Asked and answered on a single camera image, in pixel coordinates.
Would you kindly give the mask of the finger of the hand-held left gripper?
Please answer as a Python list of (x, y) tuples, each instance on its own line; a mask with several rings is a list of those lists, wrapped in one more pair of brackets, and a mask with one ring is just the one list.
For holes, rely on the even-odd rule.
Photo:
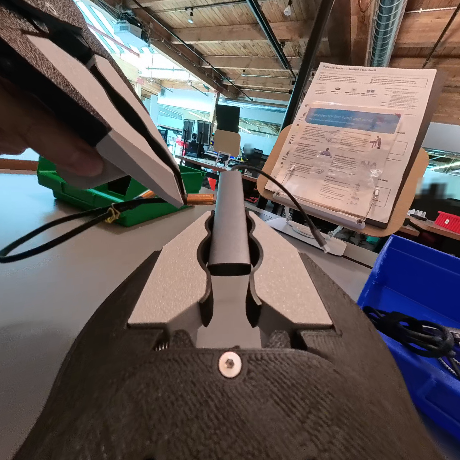
[(83, 65), (47, 38), (27, 38), (108, 125), (96, 150), (109, 163), (109, 173), (118, 169), (182, 207), (185, 188), (179, 166), (145, 107), (112, 64), (94, 55)]
[(179, 166), (140, 99), (105, 58), (94, 55), (87, 67), (116, 110), (98, 152), (166, 201), (184, 201)]

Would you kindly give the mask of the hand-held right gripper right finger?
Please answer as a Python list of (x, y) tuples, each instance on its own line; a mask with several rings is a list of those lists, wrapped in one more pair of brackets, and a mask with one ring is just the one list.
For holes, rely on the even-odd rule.
[(246, 315), (258, 328), (262, 347), (276, 331), (291, 339), (302, 331), (331, 332), (333, 321), (302, 261), (282, 236), (247, 211), (252, 270), (246, 295)]

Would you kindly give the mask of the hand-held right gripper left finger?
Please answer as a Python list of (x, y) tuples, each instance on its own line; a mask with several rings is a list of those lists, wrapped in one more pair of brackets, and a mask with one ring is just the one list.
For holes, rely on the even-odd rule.
[(196, 345), (203, 326), (200, 302), (209, 294), (198, 249), (208, 236), (205, 224), (212, 216), (205, 212), (162, 248), (127, 321), (130, 327), (155, 327), (169, 334), (185, 330)]

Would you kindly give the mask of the green plastic bin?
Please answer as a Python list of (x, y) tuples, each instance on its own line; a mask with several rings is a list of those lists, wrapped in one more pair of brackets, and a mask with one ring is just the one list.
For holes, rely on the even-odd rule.
[[(147, 191), (146, 187), (130, 176), (122, 177), (93, 189), (81, 190), (69, 185), (56, 172), (56, 166), (43, 157), (39, 157), (37, 179), (41, 186), (53, 191), (56, 199), (82, 210), (129, 201)], [(121, 214), (117, 223), (124, 227), (133, 227), (187, 208), (188, 206), (176, 208), (169, 203), (143, 205)]]

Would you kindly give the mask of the dark grey usb hub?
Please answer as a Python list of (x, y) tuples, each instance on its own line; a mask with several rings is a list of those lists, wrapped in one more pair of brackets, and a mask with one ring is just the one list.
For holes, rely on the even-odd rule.
[(295, 246), (247, 212), (240, 167), (220, 177), (207, 268), (220, 290), (245, 290), (254, 269), (269, 285), (302, 286), (310, 280)]

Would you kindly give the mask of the blue plastic bin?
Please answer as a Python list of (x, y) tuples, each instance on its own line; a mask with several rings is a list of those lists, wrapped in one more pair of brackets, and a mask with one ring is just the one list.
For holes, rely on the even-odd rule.
[[(357, 303), (459, 330), (459, 288), (459, 258), (393, 235), (377, 257)], [(440, 360), (417, 356), (381, 336), (415, 406), (459, 440), (459, 379)]]

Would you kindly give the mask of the person's left hand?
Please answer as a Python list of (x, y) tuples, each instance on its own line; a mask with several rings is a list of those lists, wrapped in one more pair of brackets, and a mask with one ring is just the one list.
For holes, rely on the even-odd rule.
[(103, 171), (98, 152), (66, 127), (35, 96), (0, 79), (0, 153), (32, 149), (57, 167), (83, 177)]

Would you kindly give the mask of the ceiling projector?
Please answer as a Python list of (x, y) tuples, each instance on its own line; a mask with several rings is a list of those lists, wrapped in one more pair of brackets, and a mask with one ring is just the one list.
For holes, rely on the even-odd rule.
[(130, 23), (126, 20), (116, 21), (114, 26), (114, 34), (123, 42), (136, 47), (147, 46), (149, 37), (147, 33), (139, 26)]

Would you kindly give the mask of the black board document stand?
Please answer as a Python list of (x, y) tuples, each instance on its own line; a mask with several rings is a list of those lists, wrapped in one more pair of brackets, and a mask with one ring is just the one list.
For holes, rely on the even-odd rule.
[(218, 160), (228, 166), (230, 159), (240, 154), (241, 136), (239, 134), (240, 107), (218, 104), (216, 106), (217, 128), (214, 133), (214, 151)]

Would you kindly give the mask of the wooden document stand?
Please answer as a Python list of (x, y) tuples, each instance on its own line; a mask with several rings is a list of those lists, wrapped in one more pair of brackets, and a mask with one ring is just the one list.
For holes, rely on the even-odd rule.
[[(441, 71), (436, 70), (436, 72), (437, 72), (436, 73), (436, 79), (435, 79), (435, 82), (433, 84), (433, 89), (432, 89), (432, 92), (431, 92), (431, 102), (430, 102), (430, 104), (429, 104), (429, 106), (427, 108), (427, 111), (425, 113), (427, 115), (429, 113), (428, 110), (432, 109), (432, 111), (433, 111), (432, 118), (433, 118), (434, 112), (436, 110), (437, 102), (438, 102), (440, 93), (442, 92), (442, 88), (443, 88), (443, 84), (444, 84), (444, 80), (445, 80), (445, 76), (443, 75), (443, 73)], [(300, 108), (298, 109), (298, 112), (295, 115), (293, 123), (295, 122), (295, 119), (297, 118), (300, 109), (302, 109), (304, 107), (305, 106), (302, 106), (302, 103), (301, 103)], [(278, 139), (277, 143), (273, 147), (273, 150), (272, 150), (272, 152), (271, 152), (271, 154), (269, 156), (267, 164), (265, 165), (267, 170), (268, 170), (269, 175), (273, 172), (273, 168), (274, 168), (274, 166), (275, 166), (275, 164), (276, 164), (276, 162), (278, 160), (278, 157), (280, 155), (282, 147), (284, 146), (284, 143), (285, 143), (285, 141), (286, 141), (286, 139), (288, 137), (288, 134), (289, 134), (289, 131), (291, 129), (292, 124), (288, 128), (283, 129), (283, 131), (279, 135), (279, 139)], [(396, 222), (404, 221), (403, 208), (408, 209), (408, 206), (409, 206), (408, 200), (412, 199), (414, 197), (414, 195), (415, 195), (415, 187), (416, 187), (416, 183), (414, 183), (415, 177), (422, 176), (423, 172), (413, 172), (412, 169), (418, 167), (417, 161), (421, 160), (421, 158), (422, 158), (422, 155), (419, 154), (419, 152), (418, 152), (418, 155), (415, 158), (415, 161), (414, 161), (414, 163), (412, 165), (412, 168), (409, 171), (409, 174), (407, 175), (407, 178), (406, 178), (404, 184), (400, 188), (400, 194), (399, 194), (398, 199), (395, 202), (394, 209), (393, 209), (391, 217), (390, 217), (390, 219), (388, 221), (388, 224), (382, 224), (381, 222), (377, 222), (377, 221), (374, 221), (374, 220), (370, 219), (370, 212), (371, 212), (373, 206), (376, 205), (377, 202), (379, 201), (379, 192), (380, 192), (379, 180), (382, 178), (383, 174), (381, 175), (381, 177), (379, 178), (379, 180), (377, 182), (377, 187), (376, 187), (376, 190), (374, 191), (374, 197), (373, 197), (374, 200), (371, 203), (372, 204), (371, 209), (370, 209), (369, 213), (367, 214), (366, 218), (358, 218), (358, 217), (353, 216), (353, 215), (348, 215), (348, 214), (345, 214), (345, 213), (333, 211), (331, 209), (322, 208), (322, 207), (320, 207), (318, 205), (315, 205), (315, 204), (312, 204), (312, 203), (309, 203), (309, 202), (305, 202), (303, 200), (297, 200), (297, 199), (296, 200), (302, 206), (302, 209), (307, 214), (309, 214), (311, 216), (314, 216), (314, 217), (317, 217), (319, 219), (328, 221), (331, 224), (333, 224), (333, 225), (335, 225), (335, 226), (337, 226), (339, 228), (347, 228), (347, 229), (350, 229), (350, 230), (358, 231), (359, 233), (363, 233), (363, 234), (365, 234), (367, 236), (385, 236), (385, 235), (389, 235), (389, 234), (393, 233), (396, 230)]]

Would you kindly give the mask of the blue header laminated sheet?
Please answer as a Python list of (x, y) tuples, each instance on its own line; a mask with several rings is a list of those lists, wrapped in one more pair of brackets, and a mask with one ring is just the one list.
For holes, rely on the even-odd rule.
[(366, 218), (401, 118), (383, 107), (307, 104), (270, 175), (297, 200)]

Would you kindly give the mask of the red bin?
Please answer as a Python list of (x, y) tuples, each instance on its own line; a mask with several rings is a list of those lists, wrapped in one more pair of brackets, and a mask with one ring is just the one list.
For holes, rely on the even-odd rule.
[(439, 227), (453, 233), (460, 234), (460, 217), (443, 211), (438, 211), (438, 217), (434, 221)]

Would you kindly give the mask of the black pole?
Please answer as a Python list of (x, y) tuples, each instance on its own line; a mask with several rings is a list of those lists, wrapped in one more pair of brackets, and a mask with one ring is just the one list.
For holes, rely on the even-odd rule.
[(326, 34), (333, 62), (351, 62), (351, 6), (349, 0), (322, 0), (300, 63), (281, 129), (292, 124), (301, 104), (316, 55)]

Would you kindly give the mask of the white instruction sheet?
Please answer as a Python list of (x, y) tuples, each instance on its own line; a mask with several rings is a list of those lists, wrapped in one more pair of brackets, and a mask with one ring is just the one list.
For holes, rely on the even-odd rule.
[(379, 180), (379, 201), (370, 219), (388, 224), (400, 188), (418, 155), (432, 118), (431, 92), (436, 70), (346, 66), (321, 63), (302, 106), (313, 102), (395, 109), (398, 134)]

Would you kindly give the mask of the silver ceiling duct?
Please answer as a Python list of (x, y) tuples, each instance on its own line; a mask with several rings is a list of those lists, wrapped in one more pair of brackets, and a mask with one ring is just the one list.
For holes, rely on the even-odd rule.
[(369, 47), (369, 66), (389, 66), (407, 3), (407, 0), (376, 1)]

